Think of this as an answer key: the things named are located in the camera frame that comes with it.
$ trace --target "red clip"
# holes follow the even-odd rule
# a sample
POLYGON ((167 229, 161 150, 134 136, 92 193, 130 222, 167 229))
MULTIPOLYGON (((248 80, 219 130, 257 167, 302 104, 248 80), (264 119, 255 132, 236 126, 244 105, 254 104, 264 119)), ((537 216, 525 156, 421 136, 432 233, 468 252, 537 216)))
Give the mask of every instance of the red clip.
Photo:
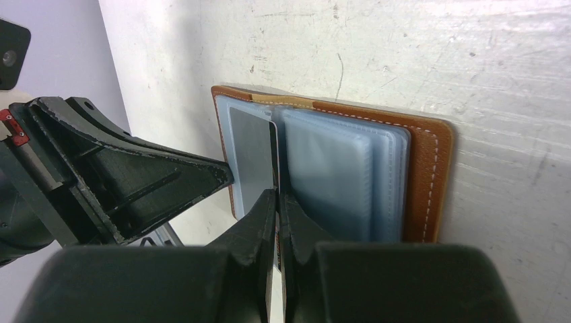
POLYGON ((10 113, 10 110, 4 109, 0 110, 0 121, 10 130, 12 133, 12 142, 16 147, 23 145, 30 141, 30 138, 26 135, 24 130, 20 127, 16 119, 10 113))

